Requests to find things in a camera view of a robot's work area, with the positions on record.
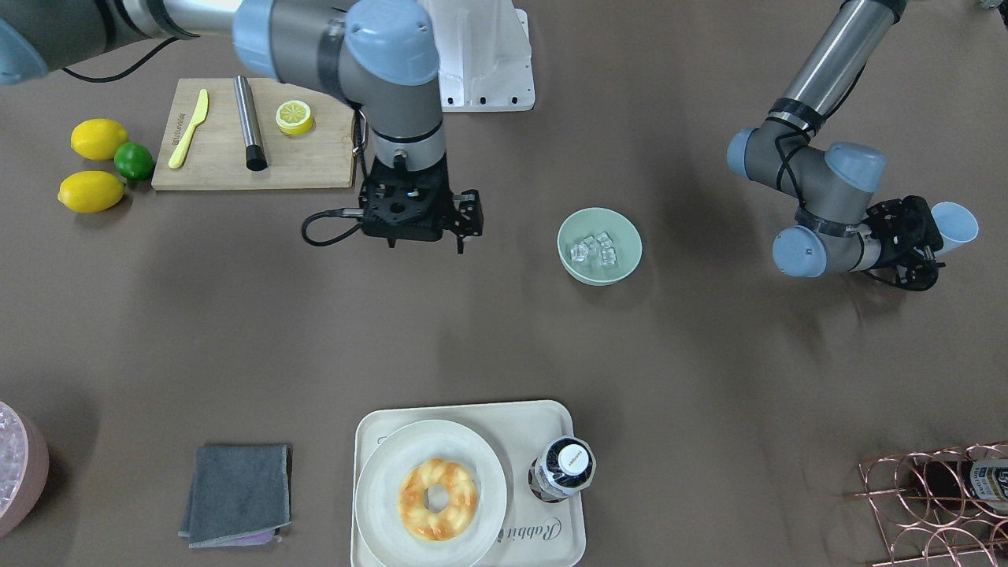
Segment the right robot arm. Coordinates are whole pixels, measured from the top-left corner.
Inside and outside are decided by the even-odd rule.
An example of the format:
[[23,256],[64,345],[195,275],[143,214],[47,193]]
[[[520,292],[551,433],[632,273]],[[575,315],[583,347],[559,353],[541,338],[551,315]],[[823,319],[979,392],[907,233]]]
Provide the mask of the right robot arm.
[[145,39],[229,35],[243,65],[349,106],[371,131],[354,218],[382,238],[457,248],[482,236],[478,191],[451,193],[439,90],[439,51],[415,1],[4,1],[2,82],[15,85]]

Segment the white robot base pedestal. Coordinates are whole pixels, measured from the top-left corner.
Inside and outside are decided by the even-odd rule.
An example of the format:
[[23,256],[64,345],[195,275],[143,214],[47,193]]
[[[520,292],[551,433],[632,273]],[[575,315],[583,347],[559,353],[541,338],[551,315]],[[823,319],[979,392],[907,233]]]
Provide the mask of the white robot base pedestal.
[[511,1],[422,1],[439,51],[446,113],[534,108],[532,43],[525,11]]

